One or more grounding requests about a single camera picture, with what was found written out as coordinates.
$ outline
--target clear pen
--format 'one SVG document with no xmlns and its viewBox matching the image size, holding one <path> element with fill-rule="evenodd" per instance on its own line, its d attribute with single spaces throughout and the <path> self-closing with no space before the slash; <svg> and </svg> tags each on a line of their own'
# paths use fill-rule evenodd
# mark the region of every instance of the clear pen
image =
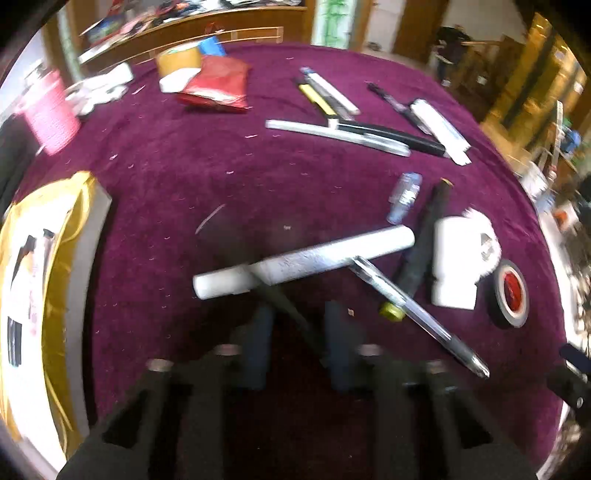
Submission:
<svg viewBox="0 0 591 480">
<path fill-rule="evenodd" d="M 354 257 L 349 267 L 359 278 L 371 285 L 393 305 L 403 309 L 423 330 L 443 345 L 470 371 L 481 378 L 489 378 L 490 370 L 486 364 L 457 336 L 448 332 L 433 316 L 422 308 L 398 286 L 392 283 L 371 262 L 362 257 Z"/>
</svg>

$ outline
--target black tube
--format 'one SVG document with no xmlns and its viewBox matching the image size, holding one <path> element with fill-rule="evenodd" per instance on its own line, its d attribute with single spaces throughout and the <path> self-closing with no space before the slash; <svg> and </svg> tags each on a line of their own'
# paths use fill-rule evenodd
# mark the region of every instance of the black tube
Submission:
<svg viewBox="0 0 591 480">
<path fill-rule="evenodd" d="M 443 157 L 445 155 L 445 147 L 439 142 L 427 138 L 416 137 L 405 132 L 382 127 L 381 125 L 360 124 L 358 122 L 340 120 L 339 130 L 354 134 L 380 135 L 384 138 L 390 138 L 405 143 L 411 150 L 416 150 L 417 152 L 428 153 L 430 155 L 435 155 L 436 157 Z"/>
<path fill-rule="evenodd" d="M 414 297 L 433 259 L 435 222 L 445 214 L 451 188 L 452 184 L 445 179 L 441 179 L 433 187 L 431 198 L 421 211 L 423 218 L 414 246 L 410 250 L 402 270 L 392 279 L 410 297 Z M 392 309 L 390 305 L 387 302 L 384 303 L 380 308 L 380 314 L 390 320 L 402 320 L 404 317 L 402 310 L 396 307 Z"/>
</svg>

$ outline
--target white stick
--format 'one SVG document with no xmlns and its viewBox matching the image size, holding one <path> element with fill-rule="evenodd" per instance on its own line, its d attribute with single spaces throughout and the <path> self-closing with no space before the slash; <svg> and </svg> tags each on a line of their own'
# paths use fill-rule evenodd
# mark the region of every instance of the white stick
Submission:
<svg viewBox="0 0 591 480">
<path fill-rule="evenodd" d="M 215 210 L 214 210 L 212 213 L 210 213 L 210 214 L 207 216 L 207 218 L 206 218 L 206 219 L 205 219 L 203 222 L 201 222 L 201 223 L 199 224 L 199 226 L 197 227 L 197 230 L 195 230 L 195 235 L 197 235 L 197 234 L 198 234 L 198 233 L 201 231 L 201 229 L 202 229 L 202 228 L 205 226 L 205 224 L 206 224 L 208 221 L 210 221 L 210 220 L 212 219 L 212 217 L 213 217 L 213 216 L 214 216 L 216 213 L 218 213 L 218 212 L 219 212 L 221 209 L 223 209 L 225 206 L 226 206 L 226 204 L 225 204 L 225 203 L 222 203 L 222 204 L 221 204 L 219 207 L 217 207 L 217 208 L 216 208 L 216 209 L 215 209 Z"/>
</svg>

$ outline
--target ballpoint pen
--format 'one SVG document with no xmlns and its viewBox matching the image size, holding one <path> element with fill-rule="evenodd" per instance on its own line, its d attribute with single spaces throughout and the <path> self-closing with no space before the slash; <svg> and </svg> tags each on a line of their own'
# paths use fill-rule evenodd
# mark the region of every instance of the ballpoint pen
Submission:
<svg viewBox="0 0 591 480">
<path fill-rule="evenodd" d="M 392 95 L 386 92 L 383 88 L 378 87 L 375 83 L 368 82 L 368 89 L 378 95 L 382 100 L 388 102 L 394 110 L 402 115 L 411 124 L 417 127 L 421 132 L 431 135 L 431 131 L 424 125 L 417 115 L 406 105 L 398 102 Z"/>
<path fill-rule="evenodd" d="M 458 337 L 448 332 L 435 318 L 410 298 L 394 283 L 389 281 L 371 262 L 362 257 L 352 258 L 349 267 L 359 278 L 371 285 L 393 305 L 402 308 L 423 330 L 443 345 L 470 371 L 481 378 L 489 378 L 486 364 Z"/>
</svg>

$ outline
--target table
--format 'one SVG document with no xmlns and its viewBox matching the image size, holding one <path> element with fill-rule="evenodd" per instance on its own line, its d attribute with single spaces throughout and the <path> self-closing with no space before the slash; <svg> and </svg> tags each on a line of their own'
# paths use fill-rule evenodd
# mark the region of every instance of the table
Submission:
<svg viewBox="0 0 591 480">
<path fill-rule="evenodd" d="M 87 305 L 87 402 L 104 416 L 150 358 L 186 361 L 227 340 L 247 321 L 253 294 L 201 301 L 193 274 L 224 267 L 197 226 L 219 205 L 262 255 L 273 255 L 387 226 L 387 198 L 401 173 L 423 175 L 418 212 L 441 177 L 454 184 L 447 209 L 486 214 L 503 255 L 528 284 L 530 316 L 519 330 L 488 318 L 484 288 L 471 311 L 416 299 L 460 336 L 491 369 L 480 380 L 457 364 L 411 321 L 392 324 L 376 310 L 381 299 L 347 269 L 284 285 L 307 317 L 320 321 L 326 300 L 355 312 L 368 338 L 395 356 L 441 358 L 518 447 L 539 466 L 556 436 L 561 401 L 544 374 L 558 360 L 564 322 L 556 276 L 534 209 L 470 114 L 419 71 L 348 51 L 284 44 L 241 45 L 229 54 L 252 65 L 248 113 L 204 112 L 158 90 L 155 65 L 143 64 L 119 102 L 98 106 L 59 155 L 41 154 L 19 196 L 49 181 L 90 170 L 113 197 L 95 261 Z M 472 145 L 472 164 L 413 152 L 403 158 L 326 138 L 265 129 L 269 118 L 321 123 L 293 85 L 308 65 L 360 107 L 359 120 L 413 131 L 364 81 L 408 102 L 426 98 Z M 136 95 L 132 93 L 145 86 Z M 393 272 L 401 254 L 375 260 Z M 275 324 L 268 387 L 232 397 L 227 412 L 228 477 L 359 479 L 371 477 L 371 404 L 334 393 L 319 363 L 284 318 Z"/>
</svg>

